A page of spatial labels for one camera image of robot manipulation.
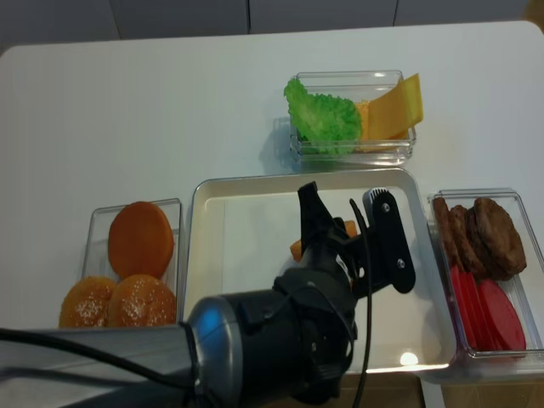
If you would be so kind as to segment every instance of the plastic tray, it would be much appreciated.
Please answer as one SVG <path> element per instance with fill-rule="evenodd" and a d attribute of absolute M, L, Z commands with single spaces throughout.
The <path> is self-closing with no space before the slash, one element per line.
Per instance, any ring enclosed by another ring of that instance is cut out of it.
<path fill-rule="evenodd" d="M 210 180 L 193 197 L 185 315 L 205 296 L 270 288 L 294 265 L 289 246 L 300 238 L 297 190 L 317 182 L 333 216 L 354 219 L 349 198 L 386 187 L 395 196 L 416 266 L 416 286 L 405 295 L 388 286 L 372 296 L 369 372 L 447 367 L 456 338 L 413 177 L 401 169 Z M 362 367 L 366 301 L 356 310 L 359 340 L 351 371 Z"/>
<path fill-rule="evenodd" d="M 310 94 L 330 94 L 355 103 L 374 100 L 402 81 L 400 71 L 300 72 L 296 78 Z M 309 142 L 291 123 L 291 153 L 295 162 L 339 162 L 367 166 L 399 166 L 408 160 L 416 143 L 416 129 L 406 139 Z"/>
<path fill-rule="evenodd" d="M 437 197 L 443 197 L 448 208 L 455 205 L 470 208 L 476 198 L 489 197 L 501 205 L 512 218 L 524 246 L 527 268 L 511 280 L 497 283 L 507 294 L 521 321 L 527 343 L 525 351 L 477 351 L 468 346 L 456 296 L 452 290 L 450 265 L 447 262 L 434 217 L 432 200 Z M 521 197 L 511 189 L 441 190 L 428 198 L 428 204 L 430 206 L 429 232 L 433 237 L 433 245 L 439 260 L 445 294 L 450 301 L 450 311 L 455 322 L 458 342 L 458 361 L 451 366 L 451 369 L 456 372 L 445 370 L 432 375 L 438 375 L 439 381 L 464 382 L 480 378 L 491 380 L 541 376 L 544 372 L 544 348 L 541 341 L 541 334 L 544 332 L 544 314 L 537 312 L 543 310 L 544 306 L 542 299 L 544 262 Z"/>
<path fill-rule="evenodd" d="M 181 202 L 177 198 L 153 201 L 167 216 L 173 232 L 174 249 L 172 259 L 162 276 L 162 281 L 176 294 L 178 299 L 178 318 L 183 313 L 184 279 L 179 276 L 180 237 L 182 229 Z M 111 223 L 125 206 L 98 208 L 93 211 L 88 230 L 82 278 L 86 276 L 107 276 L 114 281 L 119 277 L 114 272 L 108 259 L 108 235 Z"/>

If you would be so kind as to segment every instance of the white table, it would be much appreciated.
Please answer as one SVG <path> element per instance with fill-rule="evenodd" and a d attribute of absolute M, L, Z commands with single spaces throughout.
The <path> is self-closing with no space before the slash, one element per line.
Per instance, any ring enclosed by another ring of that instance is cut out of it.
<path fill-rule="evenodd" d="M 0 59 L 0 325 L 56 325 L 95 208 L 186 210 L 204 179 L 289 173 L 288 78 L 376 69 L 421 75 L 406 168 L 422 194 L 510 186 L 544 241 L 544 37 L 530 23 L 14 48 Z"/>

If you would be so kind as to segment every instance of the white tray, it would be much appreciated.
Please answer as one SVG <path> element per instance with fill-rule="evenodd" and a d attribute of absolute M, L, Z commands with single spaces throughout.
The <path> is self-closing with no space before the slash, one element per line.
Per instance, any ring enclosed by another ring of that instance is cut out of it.
<path fill-rule="evenodd" d="M 271 288 L 293 266 L 289 246 L 300 238 L 297 190 L 317 182 L 333 217 L 354 219 L 349 198 L 387 187 L 399 212 L 416 269 L 416 286 L 405 295 L 388 286 L 372 296 L 372 342 L 368 372 L 446 368 L 456 338 L 413 177 L 401 169 L 209 180 L 195 192 L 184 315 L 217 293 Z M 359 340 L 351 371 L 360 371 L 366 336 L 366 300 L 355 312 Z"/>

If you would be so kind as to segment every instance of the clear plastic container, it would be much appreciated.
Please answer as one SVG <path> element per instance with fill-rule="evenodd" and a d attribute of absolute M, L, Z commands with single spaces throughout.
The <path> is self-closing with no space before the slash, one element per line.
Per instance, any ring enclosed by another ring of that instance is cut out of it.
<path fill-rule="evenodd" d="M 310 94 L 330 94 L 354 102 L 374 100 L 393 89 L 403 79 L 400 71 L 301 72 L 296 78 Z M 369 166 L 398 166 L 411 157 L 416 143 L 416 130 L 408 130 L 407 139 L 347 140 L 309 142 L 300 138 L 291 124 L 291 153 L 295 162 L 342 162 Z M 320 149 L 334 150 L 323 154 Z"/>
<path fill-rule="evenodd" d="M 181 258 L 180 240 L 182 237 L 182 213 L 181 202 L 177 199 L 153 201 L 167 216 L 173 233 L 173 255 L 162 281 L 176 295 L 178 305 L 178 318 L 182 315 L 184 304 L 184 277 L 178 274 L 179 259 Z M 93 211 L 91 224 L 88 230 L 85 258 L 83 259 L 82 278 L 86 276 L 107 276 L 114 281 L 119 281 L 108 259 L 108 235 L 111 223 L 116 215 L 125 206 L 98 208 Z"/>
<path fill-rule="evenodd" d="M 519 275 L 515 275 L 511 280 L 498 281 L 497 283 L 507 294 L 510 302 L 516 310 L 521 325 L 524 330 L 526 350 L 525 351 L 485 351 L 473 350 L 467 341 L 465 328 L 462 324 L 456 295 L 453 291 L 453 285 L 450 275 L 450 265 L 448 265 L 445 256 L 445 249 L 442 245 L 440 232 L 436 225 L 434 208 L 432 201 L 437 197 L 443 197 L 451 209 L 456 205 L 462 205 L 465 208 L 473 206 L 474 200 L 478 197 L 488 197 L 503 207 L 510 217 L 518 231 L 524 246 L 525 256 L 527 258 L 527 268 Z M 538 314 L 541 309 L 538 296 L 540 288 L 544 287 L 544 262 L 542 260 L 541 250 L 536 242 L 535 235 L 531 228 L 527 213 L 524 209 L 521 197 L 510 189 L 488 189 L 488 190 L 441 190 L 429 198 L 431 204 L 431 217 L 429 219 L 429 231 L 433 238 L 433 245 L 437 255 L 439 265 L 442 266 L 441 274 L 446 291 L 446 297 L 450 300 L 450 311 L 454 326 L 456 327 L 457 343 L 459 353 L 466 354 L 472 359 L 495 359 L 504 357 L 519 357 L 516 363 L 523 364 L 524 357 L 530 357 L 534 360 L 542 360 L 544 369 L 544 348 L 541 342 L 541 329 L 544 326 L 542 314 Z"/>

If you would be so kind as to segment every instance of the cheese piece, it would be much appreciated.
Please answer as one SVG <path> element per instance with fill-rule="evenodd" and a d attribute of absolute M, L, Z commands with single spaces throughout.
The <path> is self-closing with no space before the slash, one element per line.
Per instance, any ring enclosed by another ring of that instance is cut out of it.
<path fill-rule="evenodd" d="M 360 115 L 360 125 L 362 127 L 360 137 L 363 140 L 368 140 L 368 105 L 370 102 L 368 100 L 363 100 L 355 104 L 355 108 Z"/>
<path fill-rule="evenodd" d="M 423 120 L 419 74 L 411 76 L 368 104 L 364 140 L 406 139 L 408 129 Z"/>

